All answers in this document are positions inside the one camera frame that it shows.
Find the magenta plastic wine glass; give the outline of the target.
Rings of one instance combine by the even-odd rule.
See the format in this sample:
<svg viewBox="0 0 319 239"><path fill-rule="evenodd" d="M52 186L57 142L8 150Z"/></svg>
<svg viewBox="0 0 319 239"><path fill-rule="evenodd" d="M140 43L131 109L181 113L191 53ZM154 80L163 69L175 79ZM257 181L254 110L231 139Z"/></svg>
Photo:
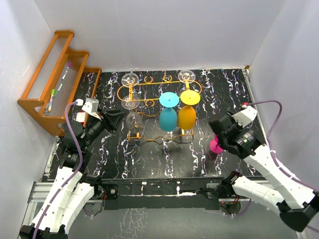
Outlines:
<svg viewBox="0 0 319 239"><path fill-rule="evenodd" d="M219 144L218 144L218 137L215 134L214 135L214 139L209 143L209 148L213 153L222 153L224 151L224 149L222 149Z"/></svg>

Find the clear wine glass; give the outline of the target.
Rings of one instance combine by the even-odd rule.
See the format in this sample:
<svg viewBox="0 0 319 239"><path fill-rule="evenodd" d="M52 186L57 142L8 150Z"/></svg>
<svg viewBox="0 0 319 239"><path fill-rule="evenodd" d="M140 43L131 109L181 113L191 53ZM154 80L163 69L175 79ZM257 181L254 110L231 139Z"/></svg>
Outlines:
<svg viewBox="0 0 319 239"><path fill-rule="evenodd" d="M139 133L143 128L142 117L135 111L139 104L139 96L125 96L121 100L122 107L129 111L126 117L126 124L130 133Z"/></svg>
<svg viewBox="0 0 319 239"><path fill-rule="evenodd" d="M136 86L139 83L139 77L137 74L130 72L126 73L122 79L121 83L123 87L126 87L129 89L129 99L133 99L133 87Z"/></svg>
<svg viewBox="0 0 319 239"><path fill-rule="evenodd" d="M185 88L187 90L190 89L190 84L192 82L195 81L196 79L196 75L193 71L191 70L181 70L179 73L178 73L178 79L185 84Z"/></svg>

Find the yellow plastic wine glass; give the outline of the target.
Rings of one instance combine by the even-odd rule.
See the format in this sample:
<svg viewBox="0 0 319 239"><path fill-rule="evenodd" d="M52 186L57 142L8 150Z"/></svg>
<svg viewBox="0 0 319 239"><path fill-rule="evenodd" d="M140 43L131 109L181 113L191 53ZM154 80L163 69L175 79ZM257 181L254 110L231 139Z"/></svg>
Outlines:
<svg viewBox="0 0 319 239"><path fill-rule="evenodd" d="M196 121L196 111L194 105L200 101L200 94L194 90L183 91L180 100L184 106L179 110L177 116L177 125L183 130L192 129Z"/></svg>

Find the blue plastic wine glass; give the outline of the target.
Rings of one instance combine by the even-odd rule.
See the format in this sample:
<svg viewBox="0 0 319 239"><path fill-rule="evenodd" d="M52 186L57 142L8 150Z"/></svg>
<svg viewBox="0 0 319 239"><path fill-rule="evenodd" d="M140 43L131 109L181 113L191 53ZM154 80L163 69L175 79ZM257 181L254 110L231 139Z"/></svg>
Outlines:
<svg viewBox="0 0 319 239"><path fill-rule="evenodd" d="M174 131L177 126L177 113L174 109L179 103L179 97L176 93L165 92L159 98L163 110L159 116L160 128L164 131Z"/></svg>

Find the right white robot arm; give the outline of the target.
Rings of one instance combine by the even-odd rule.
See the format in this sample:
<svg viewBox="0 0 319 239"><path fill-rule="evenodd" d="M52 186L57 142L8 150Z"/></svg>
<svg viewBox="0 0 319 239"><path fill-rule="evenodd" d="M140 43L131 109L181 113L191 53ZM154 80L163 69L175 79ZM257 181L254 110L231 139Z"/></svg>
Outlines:
<svg viewBox="0 0 319 239"><path fill-rule="evenodd" d="M253 166L273 186L255 183L233 171L222 180L222 192L232 198L247 197L275 212L291 229L302 232L319 211L319 193L293 176L282 172L282 164L273 161L274 152L247 126L257 110L247 107L209 122L219 147Z"/></svg>

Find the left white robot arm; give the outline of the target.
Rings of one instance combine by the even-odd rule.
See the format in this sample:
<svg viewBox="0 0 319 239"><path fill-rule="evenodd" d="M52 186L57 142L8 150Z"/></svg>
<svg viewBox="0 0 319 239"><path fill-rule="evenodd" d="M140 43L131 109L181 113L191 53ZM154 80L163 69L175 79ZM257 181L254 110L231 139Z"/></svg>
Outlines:
<svg viewBox="0 0 319 239"><path fill-rule="evenodd" d="M90 116L87 127L78 121L66 120L62 159L55 180L38 214L30 225L21 227L20 238L68 237L73 222L85 204L103 193L100 178L84 172L91 158L88 148L103 131L115 132L126 115L123 109L98 109L96 117Z"/></svg>

